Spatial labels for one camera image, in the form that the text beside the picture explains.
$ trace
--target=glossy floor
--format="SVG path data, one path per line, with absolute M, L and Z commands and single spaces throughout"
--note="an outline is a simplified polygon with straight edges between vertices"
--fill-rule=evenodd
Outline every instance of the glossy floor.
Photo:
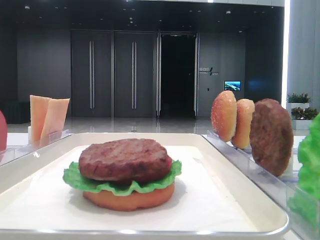
M 29 123 L 9 124 L 9 133 L 27 133 Z M 212 129 L 210 119 L 155 118 L 67 118 L 64 129 L 71 133 L 195 133 L 206 134 Z M 294 135 L 306 136 L 308 130 L 295 130 Z

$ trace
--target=brown patty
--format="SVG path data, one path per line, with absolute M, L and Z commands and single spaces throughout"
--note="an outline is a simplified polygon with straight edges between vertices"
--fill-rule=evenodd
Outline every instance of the brown patty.
M 122 139 L 92 144 L 79 158 L 80 173 L 90 179 L 147 183 L 166 176 L 172 159 L 152 139 Z
M 287 169 L 294 144 L 291 117 L 278 101 L 264 99 L 255 104 L 250 143 L 254 161 L 275 175 Z

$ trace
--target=bottom bun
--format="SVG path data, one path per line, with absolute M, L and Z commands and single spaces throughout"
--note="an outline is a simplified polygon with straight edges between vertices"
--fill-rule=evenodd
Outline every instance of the bottom bun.
M 129 212 L 154 208 L 167 202 L 173 195 L 175 184 L 148 193 L 133 192 L 129 196 L 115 196 L 111 191 L 94 193 L 85 191 L 83 196 L 95 205 L 115 211 Z

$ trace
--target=dark wall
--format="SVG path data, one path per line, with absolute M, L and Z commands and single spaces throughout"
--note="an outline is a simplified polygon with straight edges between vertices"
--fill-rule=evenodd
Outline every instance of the dark wall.
M 246 34 L 244 97 L 254 102 L 269 98 L 281 102 L 283 12 Z
M 240 81 L 237 100 L 244 98 L 246 36 L 242 33 L 199 34 L 199 68 L 212 68 L 218 75 L 199 73 L 198 117 L 208 118 L 214 99 L 224 90 L 225 81 Z
M 70 98 L 70 31 L 42 28 L 19 29 L 17 67 L 20 101 L 28 101 L 30 95 L 57 99 Z
M 0 25 L 0 104 L 17 100 L 17 87 L 16 29 Z

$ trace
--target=lettuce leaf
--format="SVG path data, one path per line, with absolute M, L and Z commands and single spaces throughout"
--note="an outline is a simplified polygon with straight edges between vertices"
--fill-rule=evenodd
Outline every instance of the lettuce leaf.
M 180 161 L 173 161 L 168 175 L 160 180 L 148 182 L 146 184 L 139 184 L 136 181 L 132 181 L 131 185 L 120 185 L 110 181 L 106 182 L 86 178 L 81 175 L 79 164 L 77 162 L 72 162 L 69 165 L 69 168 L 64 170 L 62 179 L 72 188 L 84 192 L 99 193 L 102 190 L 107 190 L 113 192 L 115 196 L 125 197 L 130 195 L 133 191 L 145 194 L 150 193 L 155 189 L 164 189 L 168 187 L 175 181 L 176 176 L 181 174 L 181 168 L 182 164 Z

